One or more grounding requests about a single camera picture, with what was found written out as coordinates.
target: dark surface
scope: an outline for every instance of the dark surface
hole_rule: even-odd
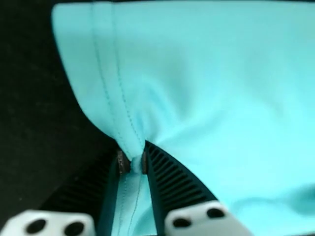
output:
[[[0,227],[38,207],[111,140],[81,112],[55,47],[48,0],[0,1]]]

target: black hole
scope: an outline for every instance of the black hole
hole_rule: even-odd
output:
[[[34,222],[30,223],[27,228],[26,232],[30,235],[36,234],[44,229],[46,225],[46,220],[44,219],[39,219],[35,220]]]
[[[187,219],[178,218],[173,221],[173,225],[175,228],[185,228],[191,225],[191,222]]]
[[[65,228],[64,234],[66,236],[78,236],[83,232],[83,230],[84,230],[84,224],[83,223],[74,222]]]
[[[225,216],[224,212],[217,208],[212,208],[207,211],[209,218],[222,218]]]

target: black ribbed pad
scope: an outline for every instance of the black ribbed pad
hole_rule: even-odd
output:
[[[164,220],[168,212],[217,200],[185,166],[149,142],[146,142],[145,158],[154,218],[159,236],[164,235]]]
[[[89,214],[97,235],[110,236],[120,177],[117,153],[113,148],[74,174],[39,210]]]

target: stitching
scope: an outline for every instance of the stitching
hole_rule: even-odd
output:
[[[98,51],[98,44],[97,44],[97,41],[96,41],[97,34],[96,34],[96,30],[95,30],[94,3],[95,2],[93,1],[93,3],[91,4],[90,10],[91,10],[91,22],[92,22],[92,39],[93,39],[93,45],[94,45],[94,50],[95,50],[95,57],[96,57],[96,61],[97,61],[99,76],[101,78],[103,90],[104,90],[105,97],[106,97],[106,100],[107,100],[107,105],[109,106],[109,109],[110,109],[110,113],[111,113],[111,116],[112,116],[114,127],[116,128],[118,139],[121,141],[121,143],[124,146],[127,154],[130,156],[129,151],[126,148],[126,143],[125,143],[124,139],[122,138],[122,135],[121,135],[119,129],[116,126],[116,121],[115,121],[115,117],[114,117],[113,108],[112,108],[111,103],[110,103],[109,92],[107,90],[106,81],[105,81],[105,78],[103,76],[103,70],[102,70],[102,66],[101,66],[101,58],[100,58],[100,54],[99,54],[99,51]],[[124,191],[123,191],[123,195],[122,195],[122,206],[121,206],[121,212],[120,212],[120,216],[119,216],[118,235],[120,234],[120,229],[122,227],[122,221],[123,221],[122,212],[124,211],[124,202],[125,202],[125,197],[126,197],[126,179],[125,179],[124,185],[125,185],[125,187],[124,187]]]
[[[122,225],[123,225],[123,211],[124,211],[124,207],[125,207],[124,203],[125,203],[126,193],[127,193],[127,176],[125,176],[125,178],[124,178],[124,190],[123,190],[123,196],[122,196],[122,206],[120,207],[119,227],[118,227],[117,236],[120,235],[120,229],[122,228]]]
[[[121,73],[119,50],[118,50],[118,40],[117,40],[116,11],[115,11],[114,3],[112,4],[112,29],[113,29],[113,38],[114,38],[113,41],[114,41],[115,59],[116,59],[116,67],[117,67],[117,77],[118,77],[119,87],[120,87],[120,90],[121,90],[121,93],[122,93],[122,100],[124,102],[125,110],[126,110],[127,117],[129,119],[129,123],[131,125],[131,128],[132,128],[134,134],[137,137],[139,145],[141,146],[140,137],[139,137],[139,135],[138,135],[134,125],[133,125],[129,109],[127,107],[126,97],[125,97],[125,93],[124,93],[124,89],[123,89],[122,73]],[[140,185],[139,185],[139,188],[138,188],[138,194],[137,194],[137,197],[136,197],[135,207],[134,207],[134,210],[133,210],[133,213],[132,213],[132,216],[131,216],[131,219],[130,219],[130,224],[129,224],[129,227],[128,227],[128,232],[127,232],[128,235],[129,235],[129,230],[130,230],[131,225],[132,225],[133,217],[135,215],[135,212],[136,212],[136,209],[137,209],[137,206],[138,206],[139,194],[140,194]]]
[[[133,125],[133,122],[132,122],[132,119],[131,119],[131,115],[130,115],[130,112],[129,112],[129,109],[128,109],[128,106],[127,106],[124,89],[123,89],[122,73],[121,73],[121,67],[120,67],[120,58],[119,58],[118,41],[117,41],[116,11],[115,11],[115,5],[114,4],[112,4],[112,28],[113,28],[114,50],[115,50],[117,77],[118,77],[119,87],[120,87],[120,90],[121,90],[121,93],[122,93],[122,99],[123,99],[123,102],[124,102],[125,110],[126,110],[127,117],[129,119],[131,128],[132,128],[133,132],[135,133],[135,135],[137,137],[139,145],[141,146],[140,137],[139,137],[139,135],[138,135],[134,125]]]
[[[115,117],[114,117],[114,112],[113,112],[112,105],[110,103],[109,93],[108,93],[107,86],[106,86],[106,80],[105,80],[104,75],[103,75],[103,70],[102,70],[102,66],[101,66],[102,63],[101,63],[100,53],[99,53],[99,50],[98,50],[98,44],[97,44],[97,40],[96,40],[97,34],[96,34],[96,30],[95,30],[94,3],[95,2],[93,1],[93,3],[91,4],[90,10],[91,10],[91,18],[92,18],[92,26],[93,26],[92,27],[92,39],[93,39],[93,46],[94,46],[94,50],[95,50],[95,57],[96,57],[96,61],[97,61],[98,72],[99,72],[99,76],[101,78],[103,90],[104,90],[105,97],[106,97],[106,100],[107,100],[107,105],[109,107],[109,110],[110,110],[110,113],[111,113],[111,116],[112,116],[114,127],[116,128],[116,132],[118,134],[118,138],[122,142],[122,144],[124,145],[124,148],[125,148],[126,152],[128,152],[128,150],[126,148],[126,144],[125,144],[125,142],[123,140],[123,137],[122,137],[119,129],[116,126],[116,120],[115,120]]]
[[[131,229],[131,225],[132,225],[132,220],[133,220],[133,217],[136,213],[136,210],[137,210],[137,207],[138,207],[138,200],[139,200],[139,195],[140,195],[140,186],[141,186],[141,176],[140,176],[140,180],[139,180],[139,188],[138,188],[138,193],[137,193],[137,198],[136,198],[136,204],[135,204],[135,207],[134,207],[134,210],[133,210],[133,213],[131,215],[131,219],[130,219],[130,224],[129,224],[129,227],[128,227],[128,233],[127,235],[129,235],[130,233],[130,229]]]

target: garment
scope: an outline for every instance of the garment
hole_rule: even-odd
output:
[[[83,112],[132,161],[113,235],[156,233],[145,140],[254,235],[315,231],[315,4],[59,4],[52,22]]]

